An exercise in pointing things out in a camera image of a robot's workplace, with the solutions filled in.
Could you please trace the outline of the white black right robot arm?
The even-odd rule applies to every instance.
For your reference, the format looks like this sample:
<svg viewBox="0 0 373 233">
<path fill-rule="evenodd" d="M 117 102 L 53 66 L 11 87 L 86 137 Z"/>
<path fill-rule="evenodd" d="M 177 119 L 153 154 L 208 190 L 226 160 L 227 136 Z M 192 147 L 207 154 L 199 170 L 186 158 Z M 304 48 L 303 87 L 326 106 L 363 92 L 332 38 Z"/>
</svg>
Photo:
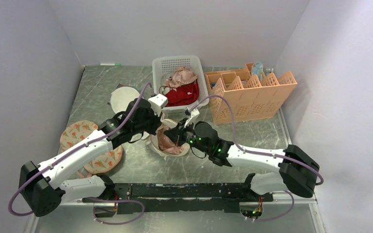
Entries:
<svg viewBox="0 0 373 233">
<path fill-rule="evenodd" d="M 180 122 L 164 135 L 178 146 L 189 144 L 218 166 L 254 166 L 266 171 L 250 176 L 250 183 L 242 189 L 246 200 L 284 190 L 303 198 L 314 194 L 319 165 L 296 145 L 280 150 L 244 147 L 219 138 L 218 132 L 203 121 L 194 126 Z"/>
</svg>

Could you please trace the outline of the pink bra from bag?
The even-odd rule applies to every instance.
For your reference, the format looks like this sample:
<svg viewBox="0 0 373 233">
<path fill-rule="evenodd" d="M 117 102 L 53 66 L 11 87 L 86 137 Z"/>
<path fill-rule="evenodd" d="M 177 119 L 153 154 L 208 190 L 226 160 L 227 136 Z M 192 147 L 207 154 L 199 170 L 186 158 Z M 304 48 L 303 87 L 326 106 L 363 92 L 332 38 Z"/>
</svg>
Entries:
<svg viewBox="0 0 373 233">
<path fill-rule="evenodd" d="M 170 129 L 168 126 L 162 126 L 158 129 L 157 133 L 157 142 L 158 147 L 164 153 L 170 155 L 179 155 L 184 151 L 183 147 L 176 146 L 174 143 L 170 141 L 164 134 L 166 130 Z"/>
</svg>

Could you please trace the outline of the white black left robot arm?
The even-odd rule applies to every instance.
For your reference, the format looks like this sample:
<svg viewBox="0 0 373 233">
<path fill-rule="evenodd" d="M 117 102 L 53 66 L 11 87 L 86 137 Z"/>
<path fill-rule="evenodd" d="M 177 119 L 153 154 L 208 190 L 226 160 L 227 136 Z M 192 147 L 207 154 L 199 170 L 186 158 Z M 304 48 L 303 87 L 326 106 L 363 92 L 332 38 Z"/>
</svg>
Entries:
<svg viewBox="0 0 373 233">
<path fill-rule="evenodd" d="M 107 175 L 75 180 L 70 176 L 97 157 L 131 142 L 135 135 L 154 134 L 161 125 L 162 109 L 167 103 L 168 99 L 161 94 L 147 100 L 134 99 L 125 111 L 105 120 L 77 145 L 38 165 L 31 161 L 25 163 L 16 194 L 22 195 L 37 217 L 49 214 L 70 200 L 117 200 L 116 186 Z"/>
</svg>

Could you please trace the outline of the beige-trimmed mesh laundry bag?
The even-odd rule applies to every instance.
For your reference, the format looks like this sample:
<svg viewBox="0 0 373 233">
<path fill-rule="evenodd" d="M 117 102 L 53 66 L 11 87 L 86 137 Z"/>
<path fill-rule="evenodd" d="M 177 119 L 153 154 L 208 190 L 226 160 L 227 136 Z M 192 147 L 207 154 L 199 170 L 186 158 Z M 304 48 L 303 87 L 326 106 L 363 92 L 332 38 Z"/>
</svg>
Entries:
<svg viewBox="0 0 373 233">
<path fill-rule="evenodd" d="M 156 130 L 155 134 L 147 134 L 142 136 L 141 140 L 146 142 L 149 148 L 158 155 L 166 157 L 182 157 L 188 155 L 190 146 L 187 143 L 177 145 L 172 142 L 164 133 L 177 126 L 177 123 L 172 119 L 162 119 L 161 126 Z"/>
</svg>

